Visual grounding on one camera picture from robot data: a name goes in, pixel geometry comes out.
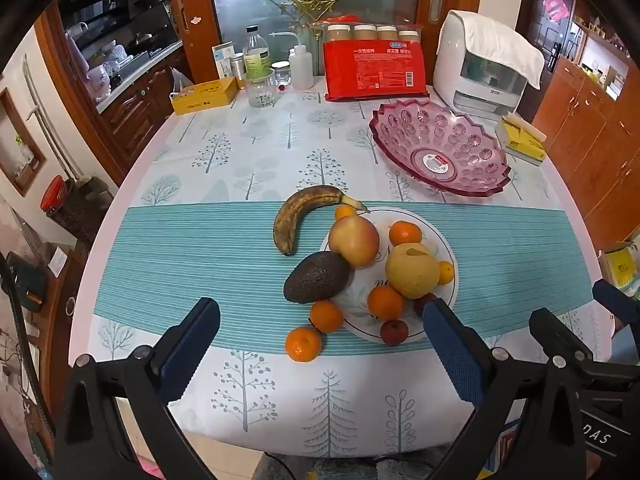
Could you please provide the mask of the small yellow kumquat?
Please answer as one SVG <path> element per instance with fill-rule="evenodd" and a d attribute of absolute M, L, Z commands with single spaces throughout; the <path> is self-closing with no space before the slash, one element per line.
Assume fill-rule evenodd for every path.
<path fill-rule="evenodd" d="M 454 265 L 449 261 L 442 260 L 439 263 L 439 286 L 445 286 L 451 283 L 455 277 L 456 269 L 454 268 Z"/>

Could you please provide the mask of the small dark red fruit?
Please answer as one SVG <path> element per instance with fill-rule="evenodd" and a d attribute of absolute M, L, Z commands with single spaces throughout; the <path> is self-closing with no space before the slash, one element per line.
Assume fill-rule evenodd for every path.
<path fill-rule="evenodd" d="M 386 346 L 399 346 L 409 337 L 408 325 L 401 320 L 385 321 L 380 328 L 380 337 Z"/>

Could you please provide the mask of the yellow speckled pear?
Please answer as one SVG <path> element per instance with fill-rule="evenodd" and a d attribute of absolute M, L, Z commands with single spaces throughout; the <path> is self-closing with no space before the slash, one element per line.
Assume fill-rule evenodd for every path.
<path fill-rule="evenodd" d="M 439 280 L 439 261 L 420 243 L 394 247 L 385 263 L 388 284 L 406 299 L 431 292 Z"/>

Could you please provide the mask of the orange tangerine plate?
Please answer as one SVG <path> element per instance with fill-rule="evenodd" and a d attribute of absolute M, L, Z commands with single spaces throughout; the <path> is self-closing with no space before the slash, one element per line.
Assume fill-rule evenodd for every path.
<path fill-rule="evenodd" d="M 390 227 L 388 239 L 393 246 L 406 243 L 420 243 L 422 240 L 422 231 L 420 226 L 412 222 L 399 220 L 394 222 Z"/>
<path fill-rule="evenodd" d="M 367 307 L 370 315 L 378 320 L 384 322 L 398 320 L 405 311 L 405 298 L 393 287 L 378 285 L 369 292 Z"/>

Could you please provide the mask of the orange tangerine top plate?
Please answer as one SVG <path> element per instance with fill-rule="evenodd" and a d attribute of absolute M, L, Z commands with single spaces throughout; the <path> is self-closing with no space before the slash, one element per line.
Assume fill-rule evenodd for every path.
<path fill-rule="evenodd" d="M 412 222 L 399 220 L 394 222 L 390 227 L 388 239 L 393 246 L 406 243 L 420 243 L 422 240 L 422 231 L 420 226 Z"/>

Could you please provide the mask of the red yellow apple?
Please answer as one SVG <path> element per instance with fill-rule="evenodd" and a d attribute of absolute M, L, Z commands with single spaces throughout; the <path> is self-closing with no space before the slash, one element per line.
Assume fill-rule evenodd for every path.
<path fill-rule="evenodd" d="M 360 216 L 337 220 L 329 232 L 329 250 L 341 255 L 353 268 L 371 264 L 378 254 L 378 246 L 378 230 Z"/>

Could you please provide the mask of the dark avocado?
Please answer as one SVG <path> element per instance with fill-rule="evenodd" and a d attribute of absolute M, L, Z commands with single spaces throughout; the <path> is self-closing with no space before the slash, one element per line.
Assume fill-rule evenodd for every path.
<path fill-rule="evenodd" d="M 302 260 L 286 279 L 283 296 L 296 304 L 327 300 L 341 292 L 352 268 L 336 252 L 315 252 Z"/>

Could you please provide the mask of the brown overripe banana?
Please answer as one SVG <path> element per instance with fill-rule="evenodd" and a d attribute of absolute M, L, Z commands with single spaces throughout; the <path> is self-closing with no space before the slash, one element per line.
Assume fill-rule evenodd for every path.
<path fill-rule="evenodd" d="M 359 200 L 347 196 L 335 186 L 325 184 L 308 186 L 295 192 L 280 207 L 272 226 L 274 246 L 282 255 L 294 255 L 298 228 L 306 214 L 315 209 L 333 205 L 347 205 L 356 211 L 369 211 Z"/>

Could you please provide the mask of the round white printed placemat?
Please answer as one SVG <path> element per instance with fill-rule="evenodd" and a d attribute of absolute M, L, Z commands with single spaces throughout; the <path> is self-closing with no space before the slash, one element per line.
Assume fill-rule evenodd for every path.
<path fill-rule="evenodd" d="M 398 320 L 407 327 L 405 346 L 426 338 L 419 310 L 422 298 L 440 298 L 452 308 L 457 301 L 459 279 L 457 259 L 446 237 L 434 224 L 416 212 L 391 206 L 372 207 L 363 215 L 378 230 L 380 244 L 375 259 L 352 271 L 346 287 L 333 298 L 344 316 L 344 329 L 353 335 L 382 344 L 385 321 L 369 308 L 369 295 L 377 287 L 388 287 L 405 300 Z M 390 231 L 397 222 L 410 223 L 421 231 L 417 243 L 394 245 Z"/>

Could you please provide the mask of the pink glass fruit bowl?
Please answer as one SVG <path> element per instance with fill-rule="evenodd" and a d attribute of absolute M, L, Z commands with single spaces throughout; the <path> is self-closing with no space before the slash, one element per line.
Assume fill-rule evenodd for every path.
<path fill-rule="evenodd" d="M 468 116 L 430 99 L 382 104 L 369 127 L 397 168 L 436 190 L 488 197 L 510 182 L 511 167 L 498 141 Z"/>

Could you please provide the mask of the tree print tablecloth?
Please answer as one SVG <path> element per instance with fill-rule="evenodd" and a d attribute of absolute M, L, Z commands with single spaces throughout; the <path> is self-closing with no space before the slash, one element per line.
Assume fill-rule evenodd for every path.
<path fill-rule="evenodd" d="M 434 229 L 454 264 L 454 310 L 491 347 L 542 363 L 529 315 L 554 312 L 601 361 L 613 320 L 591 296 L 600 269 L 572 196 L 550 162 L 512 160 L 496 195 L 439 192 L 395 167 L 375 145 L 376 103 L 326 100 L 323 84 L 270 107 L 244 96 L 164 123 L 107 211 L 76 301 L 70 355 L 122 359 L 154 344 L 203 298 L 220 329 L 192 382 L 171 404 L 194 434 L 303 456 L 373 456 L 454 440 L 462 402 L 423 334 L 390 347 L 347 326 L 297 363 L 288 333 L 309 310 L 283 297 L 301 258 L 326 246 L 334 211 L 308 214 L 294 256 L 272 222 L 294 192 L 329 184 L 385 217 L 406 212 Z"/>

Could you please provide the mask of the white countertop appliance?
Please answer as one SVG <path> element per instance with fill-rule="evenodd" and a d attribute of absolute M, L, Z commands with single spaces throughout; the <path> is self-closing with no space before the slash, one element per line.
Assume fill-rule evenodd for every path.
<path fill-rule="evenodd" d="M 440 29 L 433 87 L 455 112 L 498 119 L 514 112 L 528 85 L 511 67 L 472 53 L 466 40 L 464 11 L 450 11 Z"/>

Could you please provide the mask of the white cloth on appliance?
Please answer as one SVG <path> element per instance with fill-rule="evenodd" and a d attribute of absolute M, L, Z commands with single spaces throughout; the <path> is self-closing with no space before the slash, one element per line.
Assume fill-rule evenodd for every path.
<path fill-rule="evenodd" d="M 509 67 L 536 90 L 544 69 L 544 55 L 514 29 L 470 11 L 451 10 L 462 23 L 465 49 L 472 55 Z"/>

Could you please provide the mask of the red paper cup package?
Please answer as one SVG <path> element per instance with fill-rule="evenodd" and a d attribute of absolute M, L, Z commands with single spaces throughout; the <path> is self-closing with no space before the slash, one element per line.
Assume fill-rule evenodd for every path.
<path fill-rule="evenodd" d="M 322 32 L 327 100 L 427 94 L 420 26 L 324 22 Z"/>

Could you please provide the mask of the white squeeze wash bottle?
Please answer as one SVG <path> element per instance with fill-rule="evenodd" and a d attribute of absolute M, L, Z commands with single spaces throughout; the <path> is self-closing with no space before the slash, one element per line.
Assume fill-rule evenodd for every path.
<path fill-rule="evenodd" d="M 271 37 L 290 36 L 295 39 L 293 50 L 288 56 L 292 85 L 296 90 L 309 90 L 314 85 L 314 63 L 312 54 L 307 50 L 295 32 L 272 32 Z"/>

